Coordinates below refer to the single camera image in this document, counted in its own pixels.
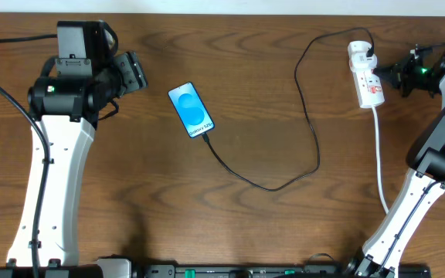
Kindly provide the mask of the blue Galaxy smartphone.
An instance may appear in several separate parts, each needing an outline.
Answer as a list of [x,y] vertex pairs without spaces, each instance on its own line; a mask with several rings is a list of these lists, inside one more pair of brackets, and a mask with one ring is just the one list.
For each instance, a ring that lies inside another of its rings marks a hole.
[[169,90],[168,97],[190,138],[215,128],[215,123],[193,83],[187,82]]

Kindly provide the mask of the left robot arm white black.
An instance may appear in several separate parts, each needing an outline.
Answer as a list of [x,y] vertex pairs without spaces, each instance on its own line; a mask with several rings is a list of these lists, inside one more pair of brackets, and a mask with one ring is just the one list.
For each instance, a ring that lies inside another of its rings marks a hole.
[[148,83],[137,55],[119,53],[99,21],[60,21],[58,54],[29,88],[22,115],[32,128],[32,163],[18,231],[0,277],[134,277],[122,256],[79,262],[78,208],[84,165],[104,108]]

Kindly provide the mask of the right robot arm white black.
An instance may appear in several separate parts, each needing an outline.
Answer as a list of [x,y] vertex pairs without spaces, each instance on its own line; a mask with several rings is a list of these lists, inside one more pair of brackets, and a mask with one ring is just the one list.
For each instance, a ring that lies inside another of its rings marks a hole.
[[348,273],[365,277],[398,277],[404,249],[425,214],[445,193],[445,50],[433,66],[423,65],[431,47],[416,47],[391,66],[377,66],[372,75],[390,83],[403,97],[426,90],[442,97],[442,108],[415,140],[406,156],[408,171],[402,189],[376,232],[350,262]]

